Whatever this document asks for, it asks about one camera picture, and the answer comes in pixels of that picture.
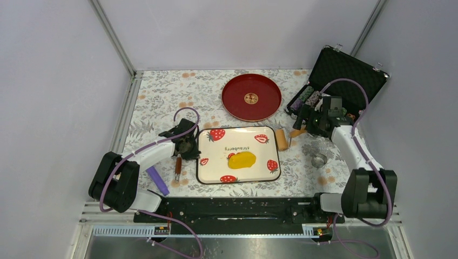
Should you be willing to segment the strawberry print rectangular tray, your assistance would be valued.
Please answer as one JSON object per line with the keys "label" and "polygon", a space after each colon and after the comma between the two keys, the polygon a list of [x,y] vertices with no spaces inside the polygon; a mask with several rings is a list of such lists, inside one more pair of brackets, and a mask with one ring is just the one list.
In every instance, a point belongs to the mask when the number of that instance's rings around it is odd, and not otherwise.
{"label": "strawberry print rectangular tray", "polygon": [[268,126],[203,129],[197,140],[197,180],[206,185],[275,181],[281,174]]}

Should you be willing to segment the clear tape roll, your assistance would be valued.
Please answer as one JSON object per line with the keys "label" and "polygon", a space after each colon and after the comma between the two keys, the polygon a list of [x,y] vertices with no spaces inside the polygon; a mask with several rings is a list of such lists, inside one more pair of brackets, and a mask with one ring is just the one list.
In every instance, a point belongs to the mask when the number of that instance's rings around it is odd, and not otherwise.
{"label": "clear tape roll", "polygon": [[315,168],[322,168],[328,162],[328,158],[322,153],[316,153],[311,158],[311,164]]}

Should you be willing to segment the wooden dough roller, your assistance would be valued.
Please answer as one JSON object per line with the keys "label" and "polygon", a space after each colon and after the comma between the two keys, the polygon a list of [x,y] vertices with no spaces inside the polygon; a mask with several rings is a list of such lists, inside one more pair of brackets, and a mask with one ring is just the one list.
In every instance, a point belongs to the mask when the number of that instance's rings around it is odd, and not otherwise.
{"label": "wooden dough roller", "polygon": [[285,131],[282,128],[275,129],[274,134],[275,134],[275,140],[277,142],[277,150],[278,151],[285,151],[289,148],[290,146],[290,141],[293,138],[298,137],[299,135],[306,133],[305,128],[299,129],[293,129],[290,131],[288,134],[285,133]]}

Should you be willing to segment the yellow dough piece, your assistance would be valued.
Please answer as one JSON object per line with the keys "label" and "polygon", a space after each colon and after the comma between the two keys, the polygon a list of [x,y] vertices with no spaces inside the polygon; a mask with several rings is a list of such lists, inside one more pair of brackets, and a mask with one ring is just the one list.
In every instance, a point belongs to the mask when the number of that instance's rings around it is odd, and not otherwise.
{"label": "yellow dough piece", "polygon": [[251,152],[240,152],[232,155],[228,160],[230,169],[243,169],[252,167],[257,160],[257,157]]}

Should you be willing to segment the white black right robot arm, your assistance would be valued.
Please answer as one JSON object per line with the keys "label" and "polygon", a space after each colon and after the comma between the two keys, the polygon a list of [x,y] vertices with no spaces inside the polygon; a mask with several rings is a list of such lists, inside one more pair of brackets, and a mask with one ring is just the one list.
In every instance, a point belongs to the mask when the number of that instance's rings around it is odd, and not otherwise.
{"label": "white black right robot arm", "polygon": [[356,123],[344,114],[341,98],[324,96],[315,106],[304,104],[297,121],[307,122],[309,134],[330,139],[350,171],[341,194],[316,195],[318,202],[310,207],[311,218],[324,222],[331,213],[337,213],[362,221],[387,222],[393,212],[397,175],[371,156],[361,142]]}

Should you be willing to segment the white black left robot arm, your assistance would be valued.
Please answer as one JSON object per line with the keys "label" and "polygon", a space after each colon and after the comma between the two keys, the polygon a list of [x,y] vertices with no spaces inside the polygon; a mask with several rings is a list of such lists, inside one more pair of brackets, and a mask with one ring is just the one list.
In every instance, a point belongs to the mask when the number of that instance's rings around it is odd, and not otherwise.
{"label": "white black left robot arm", "polygon": [[160,133],[155,142],[137,151],[107,152],[89,186],[89,196],[100,202],[102,210],[119,213],[141,210],[147,211],[153,221],[164,220],[168,208],[161,203],[162,195],[138,188],[139,175],[176,155],[186,160],[196,159],[200,154],[194,135],[196,128],[195,122],[182,119],[177,126]]}

